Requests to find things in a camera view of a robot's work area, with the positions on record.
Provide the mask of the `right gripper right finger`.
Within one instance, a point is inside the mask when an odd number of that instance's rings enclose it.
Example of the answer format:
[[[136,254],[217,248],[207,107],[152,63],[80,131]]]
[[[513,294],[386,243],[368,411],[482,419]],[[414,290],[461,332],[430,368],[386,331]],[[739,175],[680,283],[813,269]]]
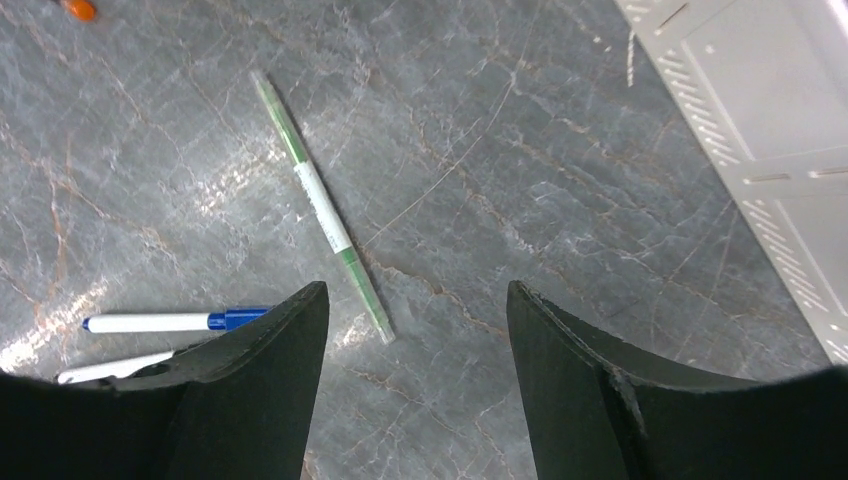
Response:
[[[541,479],[843,479],[847,370],[758,382],[683,365],[524,283],[507,321]]]

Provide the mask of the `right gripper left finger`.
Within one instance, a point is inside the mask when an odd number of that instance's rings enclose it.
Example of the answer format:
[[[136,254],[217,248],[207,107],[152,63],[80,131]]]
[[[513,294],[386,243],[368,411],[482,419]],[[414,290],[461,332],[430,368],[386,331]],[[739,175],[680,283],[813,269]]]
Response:
[[[297,479],[329,326],[315,281],[260,318],[127,378],[3,374],[5,479]]]

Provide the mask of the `blue capped white marker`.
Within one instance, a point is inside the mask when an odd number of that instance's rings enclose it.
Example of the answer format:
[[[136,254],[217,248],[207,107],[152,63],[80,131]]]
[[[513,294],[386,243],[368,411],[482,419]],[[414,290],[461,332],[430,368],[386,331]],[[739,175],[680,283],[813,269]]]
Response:
[[[218,312],[162,314],[99,314],[82,321],[91,333],[155,333],[231,331],[252,322],[269,308],[232,308]]]

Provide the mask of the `black capped white marker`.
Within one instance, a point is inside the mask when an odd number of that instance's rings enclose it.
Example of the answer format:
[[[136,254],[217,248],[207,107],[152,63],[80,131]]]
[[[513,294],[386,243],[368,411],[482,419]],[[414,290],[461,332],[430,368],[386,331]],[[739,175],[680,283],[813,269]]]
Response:
[[[106,378],[127,378],[145,367],[155,365],[172,358],[175,351],[143,355],[122,360],[110,361],[83,367],[71,368],[60,372],[55,381],[57,384],[75,384]]]

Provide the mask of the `green white marker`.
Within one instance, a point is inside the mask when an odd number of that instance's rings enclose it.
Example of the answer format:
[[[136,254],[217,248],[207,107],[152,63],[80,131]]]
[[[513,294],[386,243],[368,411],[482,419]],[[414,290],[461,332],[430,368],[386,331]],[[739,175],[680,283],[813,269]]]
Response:
[[[305,192],[335,257],[343,264],[373,327],[385,344],[396,339],[389,316],[372,284],[356,248],[339,216],[302,136],[288,109],[267,74],[253,71],[251,79],[291,160],[301,188]]]

